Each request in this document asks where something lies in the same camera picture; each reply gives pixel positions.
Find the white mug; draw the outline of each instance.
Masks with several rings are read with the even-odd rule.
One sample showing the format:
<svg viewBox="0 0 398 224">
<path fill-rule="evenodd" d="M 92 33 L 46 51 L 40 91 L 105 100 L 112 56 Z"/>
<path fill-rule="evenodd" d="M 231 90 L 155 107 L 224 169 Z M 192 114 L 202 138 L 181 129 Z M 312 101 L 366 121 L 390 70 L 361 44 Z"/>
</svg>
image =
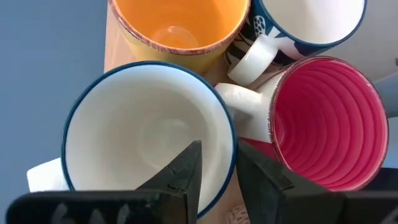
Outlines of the white mug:
<svg viewBox="0 0 398 224">
<path fill-rule="evenodd" d="M 215 89 L 165 62 L 136 62 L 94 81 L 77 99 L 63 134 L 62 169 L 70 190 L 134 190 L 192 141 L 202 142 L 198 217 L 231 179 L 236 137 Z"/>
</svg>

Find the yellow mug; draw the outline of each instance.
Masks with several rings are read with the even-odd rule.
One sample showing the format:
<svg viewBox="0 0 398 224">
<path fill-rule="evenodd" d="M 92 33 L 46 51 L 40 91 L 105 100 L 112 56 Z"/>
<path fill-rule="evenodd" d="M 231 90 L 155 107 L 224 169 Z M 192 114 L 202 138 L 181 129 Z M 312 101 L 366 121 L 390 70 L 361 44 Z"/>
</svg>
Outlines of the yellow mug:
<svg viewBox="0 0 398 224">
<path fill-rule="evenodd" d="M 241 29 L 250 0 L 108 0 L 138 60 L 203 73 Z"/>
</svg>

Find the ceramic mug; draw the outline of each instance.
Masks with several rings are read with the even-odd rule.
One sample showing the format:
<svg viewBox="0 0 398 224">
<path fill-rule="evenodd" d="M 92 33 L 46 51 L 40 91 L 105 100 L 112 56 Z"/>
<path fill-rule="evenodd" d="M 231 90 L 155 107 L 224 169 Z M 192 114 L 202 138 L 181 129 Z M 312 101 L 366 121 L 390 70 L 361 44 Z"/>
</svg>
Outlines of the ceramic mug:
<svg viewBox="0 0 398 224">
<path fill-rule="evenodd" d="M 344 42 L 362 23 L 366 2 L 252 0 L 248 20 L 224 55 L 231 67 L 241 67 L 229 77 L 247 85 L 270 64 L 273 72 Z M 235 80 L 247 69 L 250 82 Z"/>
<path fill-rule="evenodd" d="M 382 101 L 361 72 L 337 58 L 299 61 L 256 91 L 215 88 L 235 111 L 239 137 L 329 190 L 364 187 L 386 156 Z"/>
<path fill-rule="evenodd" d="M 198 216 L 220 199 L 235 165 L 231 118 L 199 75 L 165 62 L 136 62 L 95 80 L 77 99 L 62 141 L 70 190 L 134 190 L 192 141 L 202 142 Z"/>
<path fill-rule="evenodd" d="M 244 24 L 250 0 L 108 0 L 138 60 L 177 63 L 203 73 Z"/>
</svg>

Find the dark blue patterned mug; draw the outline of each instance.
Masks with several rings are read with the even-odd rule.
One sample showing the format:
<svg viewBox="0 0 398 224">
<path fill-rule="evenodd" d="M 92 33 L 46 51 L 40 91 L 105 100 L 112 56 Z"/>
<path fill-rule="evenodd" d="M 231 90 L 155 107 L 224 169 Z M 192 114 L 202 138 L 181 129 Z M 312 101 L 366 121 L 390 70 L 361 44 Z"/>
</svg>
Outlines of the dark blue patterned mug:
<svg viewBox="0 0 398 224">
<path fill-rule="evenodd" d="M 248 85 L 268 67 L 273 72 L 344 42 L 360 26 L 366 3 L 252 0 L 245 25 L 224 54 L 228 76 Z"/>
</svg>

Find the speckled rim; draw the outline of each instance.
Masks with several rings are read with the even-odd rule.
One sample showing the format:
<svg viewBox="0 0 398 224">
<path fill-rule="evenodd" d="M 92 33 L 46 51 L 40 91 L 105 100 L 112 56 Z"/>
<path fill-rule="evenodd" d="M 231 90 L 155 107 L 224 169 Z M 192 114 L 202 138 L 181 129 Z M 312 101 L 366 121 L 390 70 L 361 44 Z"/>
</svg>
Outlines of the speckled rim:
<svg viewBox="0 0 398 224">
<path fill-rule="evenodd" d="M 200 213 L 198 213 L 197 218 L 199 219 L 202 216 L 206 215 L 217 204 L 217 202 L 220 200 L 221 196 L 224 194 L 227 186 L 229 185 L 229 182 L 231 181 L 232 174 L 233 174 L 234 168 L 235 168 L 236 151 L 237 151 L 236 148 L 238 146 L 238 140 L 236 138 L 236 132 L 235 132 L 235 129 L 234 129 L 234 126 L 233 126 L 233 121 L 231 119 L 231 116 L 229 115 L 229 112 L 227 110 L 227 106 L 226 106 L 225 102 L 223 101 L 222 97 L 218 94 L 218 92 L 203 77 L 197 75 L 196 73 L 194 73 L 194 72 L 192 72 L 192 71 L 190 71 L 190 70 L 188 70 L 186 68 L 183 68 L 183 67 L 181 67 L 179 65 L 176 65 L 176 64 L 172 64 L 172 63 L 168 63 L 168 62 L 158 62 L 158 61 L 133 62 L 133 63 L 121 65 L 121 66 L 119 66 L 117 68 L 114 68 L 114 69 L 106 72 L 104 75 L 100 76 L 92 84 L 90 84 L 83 91 L 83 93 L 78 97 L 76 102 L 74 103 L 72 109 L 69 112 L 69 115 L 68 115 L 68 118 L 67 118 L 67 120 L 65 122 L 65 125 L 63 127 L 63 136 L 62 136 L 62 144 L 61 144 L 61 165 L 62 165 L 63 175 L 65 176 L 65 180 L 67 182 L 69 190 L 75 191 L 76 189 L 73 186 L 72 180 L 71 180 L 71 178 L 69 176 L 69 173 L 68 173 L 67 159 L 66 159 L 66 151 L 67 151 L 66 144 L 67 144 L 69 125 L 70 125 L 70 123 L 72 121 L 72 118 L 73 118 L 73 115 L 75 114 L 75 111 L 79 107 L 80 103 L 86 98 L 87 94 L 93 88 L 95 88 L 98 84 L 100 84 L 102 81 L 104 81 L 108 77 L 114 75 L 115 73 L 120 72 L 121 70 L 124 70 L 124 69 L 127 69 L 127 68 L 131 68 L 131 67 L 142 66 L 142 65 L 161 65 L 161 66 L 176 68 L 178 70 L 181 70 L 181 71 L 185 72 L 187 75 L 191 75 L 191 76 L 195 77 L 198 80 L 198 82 L 200 82 L 203 85 L 205 85 L 214 94 L 214 96 L 219 101 L 221 107 L 224 109 L 225 116 L 228 119 L 229 128 L 231 130 L 231 137 L 232 137 L 232 155 L 231 155 L 231 161 L 230 161 L 229 168 L 228 168 L 228 173 L 227 173 L 227 175 L 225 177 L 223 185 L 221 186 L 220 190 L 215 195 L 213 200 Z"/>
<path fill-rule="evenodd" d="M 270 105 L 270 110 L 269 110 L 268 116 L 269 116 L 269 118 L 273 118 L 274 115 L 275 115 L 276 101 L 277 101 L 277 99 L 278 99 L 278 95 L 279 95 L 280 90 L 282 89 L 282 87 L 283 87 L 283 85 L 284 85 L 286 79 L 288 79 L 288 77 L 289 77 L 294 71 L 296 71 L 297 69 L 299 69 L 302 65 L 305 65 L 305 64 L 307 64 L 307 63 L 312 63 L 312 62 L 317 61 L 317 60 L 324 60 L 324 59 L 333 60 L 333 61 L 335 61 L 335 62 L 340 62 L 340 63 L 343 63 L 343 64 L 345 64 L 345 65 L 347 65 L 347 66 L 349 66 L 349 67 L 355 69 L 355 70 L 358 72 L 358 75 L 360 76 L 360 78 L 361 78 L 364 82 L 366 82 L 366 84 L 367 84 L 370 88 L 373 89 L 374 93 L 375 93 L 375 94 L 377 95 L 377 97 L 379 98 L 379 101 L 380 101 L 380 103 L 381 103 L 381 105 L 382 105 L 382 109 L 384 110 L 384 114 L 386 115 L 386 124 L 387 124 L 387 126 L 386 126 L 386 133 L 387 133 L 387 144 L 386 144 L 386 148 L 384 149 L 383 156 L 382 156 L 382 158 L 381 158 L 380 161 L 379 161 L 379 164 L 378 164 L 378 165 L 379 165 L 379 168 L 372 174 L 372 176 L 370 176 L 370 178 L 369 178 L 367 181 L 365 181 L 363 184 L 357 186 L 357 187 L 354 188 L 354 189 L 350 189 L 350 190 L 360 190 L 360 189 L 362 189 L 363 187 L 365 187 L 368 183 L 370 183 L 370 181 L 373 180 L 373 178 L 377 175 L 378 171 L 381 169 L 382 163 L 383 163 L 384 159 L 385 159 L 386 156 L 387 156 L 388 142 L 389 142 L 389 122 L 388 122 L 388 117 L 387 117 L 387 114 L 386 114 L 386 109 L 385 109 L 385 107 L 384 107 L 384 105 L 383 105 L 383 101 L 381 100 L 380 94 L 377 92 L 377 90 L 376 90 L 376 88 L 374 87 L 374 85 L 372 84 L 372 82 L 370 82 L 370 80 L 369 80 L 361 71 L 359 71 L 359 70 L 358 70 L 357 68 L 355 68 L 352 64 L 350 64 L 350 63 L 348 63 L 348 62 L 346 62 L 346 61 L 344 61 L 344 60 L 341 60 L 341 59 L 338 59 L 338 58 L 334 58 L 334 57 L 329 57 L 329 56 L 315 56 L 315 57 L 310 57 L 310 58 L 305 58 L 305 59 L 303 59 L 303 60 L 299 60 L 298 62 L 294 63 L 294 64 L 293 64 L 292 66 L 290 66 L 289 68 L 286 68 L 285 70 L 281 70 L 280 72 L 278 72 L 278 73 L 276 73 L 276 74 L 274 75 L 274 76 L 276 76 L 276 75 L 280 75 L 281 73 L 284 73 L 284 74 L 282 75 L 282 77 L 280 78 L 280 82 L 278 83 L 278 86 L 277 86 L 277 88 L 276 88 L 275 93 L 274 93 L 274 94 L 272 95 L 272 97 L 271 97 L 271 105 Z M 274 152 L 275 152 L 276 157 L 278 158 L 278 160 L 279 160 L 281 163 L 283 163 L 286 167 L 288 167 L 289 169 L 291 169 L 291 167 L 289 167 L 287 161 L 285 160 L 284 156 L 282 155 L 282 153 L 281 153 L 281 151 L 280 151 L 280 148 L 279 148 L 279 146 L 278 146 L 278 143 L 277 143 L 277 141 L 276 141 L 275 124 L 274 124 L 274 120 L 273 120 L 273 119 L 270 120 L 269 130 L 270 130 L 271 141 L 272 141 L 272 145 L 274 146 Z"/>
<path fill-rule="evenodd" d="M 199 47 L 199 48 L 195 48 L 195 49 L 179 49 L 179 48 L 175 48 L 175 47 L 168 47 L 166 45 L 154 42 L 153 40 L 151 40 L 150 38 L 142 35 L 140 32 L 138 32 L 138 30 L 136 30 L 135 28 L 133 28 L 133 26 L 131 26 L 127 20 L 125 20 L 125 18 L 123 17 L 123 15 L 121 14 L 121 11 L 118 7 L 118 5 L 116 4 L 116 0 L 108 0 L 109 6 L 111 7 L 112 13 L 113 15 L 116 17 L 116 19 L 118 20 L 118 22 L 123 26 L 123 28 L 130 33 L 133 37 L 135 37 L 136 39 L 138 39 L 139 41 L 141 41 L 142 43 L 156 49 L 159 50 L 161 52 L 167 52 L 170 54 L 176 54 L 176 55 L 201 55 L 201 54 L 206 54 L 209 52 L 212 52 L 214 50 L 217 50 L 218 48 L 220 48 L 221 46 L 224 46 L 226 44 L 229 44 L 230 42 L 233 41 L 233 39 L 235 38 L 235 36 L 239 33 L 239 31 L 241 30 L 243 24 L 245 23 L 245 19 L 249 14 L 249 10 L 250 10 L 250 5 L 251 5 L 251 0 L 245 0 L 247 1 L 246 4 L 246 8 L 243 14 L 243 17 L 240 18 L 239 20 L 239 24 L 223 39 L 204 46 L 204 47 Z"/>
</svg>

